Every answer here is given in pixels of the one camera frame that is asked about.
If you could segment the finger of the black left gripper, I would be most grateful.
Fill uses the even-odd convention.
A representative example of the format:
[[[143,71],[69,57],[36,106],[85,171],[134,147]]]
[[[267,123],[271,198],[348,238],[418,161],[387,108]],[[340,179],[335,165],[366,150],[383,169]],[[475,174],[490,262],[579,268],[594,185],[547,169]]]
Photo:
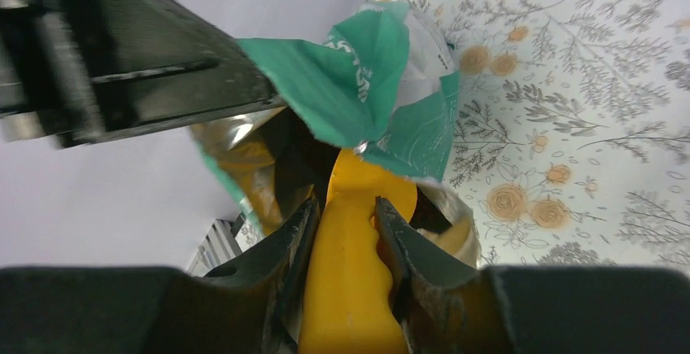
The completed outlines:
[[[238,41],[175,0],[1,0],[1,133],[61,147],[282,107]]]

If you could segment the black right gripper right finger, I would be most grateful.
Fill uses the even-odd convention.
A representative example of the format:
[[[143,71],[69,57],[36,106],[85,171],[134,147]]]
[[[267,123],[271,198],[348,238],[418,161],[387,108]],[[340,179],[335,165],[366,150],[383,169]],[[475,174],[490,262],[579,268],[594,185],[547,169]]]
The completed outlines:
[[[415,353],[686,353],[689,279],[673,269],[498,265],[474,269],[411,228],[387,199],[394,314]]]

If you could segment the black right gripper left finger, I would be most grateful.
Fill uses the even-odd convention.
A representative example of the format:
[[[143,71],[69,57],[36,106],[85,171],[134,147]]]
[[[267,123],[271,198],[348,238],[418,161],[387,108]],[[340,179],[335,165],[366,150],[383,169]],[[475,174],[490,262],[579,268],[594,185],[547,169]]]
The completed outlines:
[[[4,353],[294,353],[291,330],[321,209],[202,277],[166,267],[1,272]]]

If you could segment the orange plastic scoop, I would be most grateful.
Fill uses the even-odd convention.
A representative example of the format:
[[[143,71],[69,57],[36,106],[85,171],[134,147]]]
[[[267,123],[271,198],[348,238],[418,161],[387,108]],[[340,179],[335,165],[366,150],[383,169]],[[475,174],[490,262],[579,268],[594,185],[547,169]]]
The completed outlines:
[[[341,150],[308,265],[300,353],[408,352],[389,304],[393,276],[377,249],[374,214],[379,197],[409,220],[417,205],[417,187],[350,149]]]

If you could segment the green dog food bag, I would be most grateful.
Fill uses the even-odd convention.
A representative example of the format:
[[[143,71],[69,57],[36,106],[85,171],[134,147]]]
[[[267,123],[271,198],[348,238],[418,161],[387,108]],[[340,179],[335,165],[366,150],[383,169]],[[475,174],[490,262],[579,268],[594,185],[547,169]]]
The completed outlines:
[[[481,247],[471,209],[443,186],[458,113],[453,48],[406,1],[370,2],[322,43],[241,38],[282,104],[193,125],[214,177],[247,222],[271,234],[323,193],[336,155],[350,151],[414,182],[432,216],[416,229],[469,266]]]

